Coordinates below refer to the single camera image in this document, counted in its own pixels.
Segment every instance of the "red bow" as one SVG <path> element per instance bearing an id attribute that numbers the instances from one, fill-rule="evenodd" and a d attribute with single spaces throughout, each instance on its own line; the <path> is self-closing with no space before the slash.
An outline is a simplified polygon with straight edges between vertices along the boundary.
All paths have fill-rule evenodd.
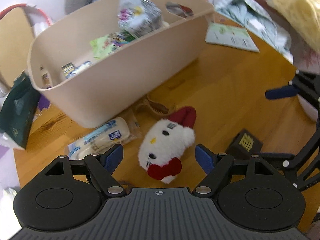
<path id="1" fill-rule="evenodd" d="M 151 164 L 148 168 L 148 175 L 153 179 L 161 180 L 167 176 L 175 176 L 181 172 L 182 165 L 178 158 L 173 158 L 168 164 L 164 166 L 159 166 L 156 164 Z"/>

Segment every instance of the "beige plastic basket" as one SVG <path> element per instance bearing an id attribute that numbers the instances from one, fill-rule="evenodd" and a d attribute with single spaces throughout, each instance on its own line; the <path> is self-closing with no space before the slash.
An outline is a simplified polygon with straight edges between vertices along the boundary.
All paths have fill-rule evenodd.
<path id="1" fill-rule="evenodd" d="M 32 43 L 28 70 L 33 87 L 79 125 L 94 128 L 130 106 L 196 59 L 205 44 L 214 11 L 205 0 L 151 0 L 168 28 L 133 41 L 109 57 L 94 61 L 90 41 L 119 30 L 119 0 L 100 0 L 66 16 Z M 189 7 L 194 16 L 182 18 L 166 10 L 167 2 Z M 72 62 L 94 65 L 59 83 L 61 67 Z M 49 70 L 52 88 L 43 86 L 40 66 Z"/>

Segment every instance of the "plastic wrapper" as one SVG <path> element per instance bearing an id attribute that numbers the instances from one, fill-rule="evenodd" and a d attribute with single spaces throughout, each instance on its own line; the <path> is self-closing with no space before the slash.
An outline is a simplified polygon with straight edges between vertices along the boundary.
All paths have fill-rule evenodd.
<path id="1" fill-rule="evenodd" d="M 86 136 L 69 144 L 65 148 L 70 160 L 82 160 L 92 153 L 103 154 L 114 144 L 125 145 L 140 138 L 140 127 L 131 109 L 109 120 Z"/>
<path id="2" fill-rule="evenodd" d="M 43 66 L 40 66 L 40 73 L 43 82 L 43 88 L 47 89 L 52 87 L 52 78 L 48 70 L 46 70 Z"/>
<path id="3" fill-rule="evenodd" d="M 71 62 L 64 65 L 62 67 L 62 72 L 63 72 L 64 77 L 66 78 L 69 75 L 69 73 L 71 73 L 75 69 L 76 69 L 75 65 L 73 65 L 73 63 L 71 63 Z"/>
<path id="4" fill-rule="evenodd" d="M 120 0 L 119 27 L 139 38 L 162 27 L 161 10 L 150 0 Z"/>
<path id="5" fill-rule="evenodd" d="M 97 38 L 90 42 L 93 57 L 96 59 L 105 58 L 133 40 L 135 38 L 127 31 L 111 33 Z"/>
<path id="6" fill-rule="evenodd" d="M 13 200 L 17 192 L 12 188 L 0 192 L 0 238 L 9 240 L 19 230 L 21 225 L 13 211 Z"/>
<path id="7" fill-rule="evenodd" d="M 82 63 L 79 67 L 76 67 L 73 71 L 69 72 L 66 75 L 66 79 L 69 79 L 75 75 L 78 75 L 79 73 L 81 73 L 82 71 L 84 71 L 85 69 L 89 68 L 92 65 L 91 61 L 86 61 L 84 63 Z"/>

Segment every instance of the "basket handle hole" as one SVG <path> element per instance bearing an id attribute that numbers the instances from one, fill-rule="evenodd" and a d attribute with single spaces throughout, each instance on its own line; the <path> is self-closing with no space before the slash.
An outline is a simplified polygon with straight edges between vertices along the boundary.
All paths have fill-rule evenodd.
<path id="1" fill-rule="evenodd" d="M 183 18 L 193 16 L 193 11 L 189 7 L 186 7 L 186 6 L 178 4 L 178 3 L 167 2 L 165 7 L 169 13 L 178 15 Z"/>

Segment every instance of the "hello kitty plush toy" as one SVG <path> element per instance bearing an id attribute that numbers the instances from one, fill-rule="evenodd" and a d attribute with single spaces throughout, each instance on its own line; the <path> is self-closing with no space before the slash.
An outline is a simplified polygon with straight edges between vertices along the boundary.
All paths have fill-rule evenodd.
<path id="1" fill-rule="evenodd" d="M 139 164 L 148 175 L 170 183 L 181 172 L 180 158 L 195 142 L 196 110 L 186 106 L 158 121 L 146 134 L 139 150 Z"/>

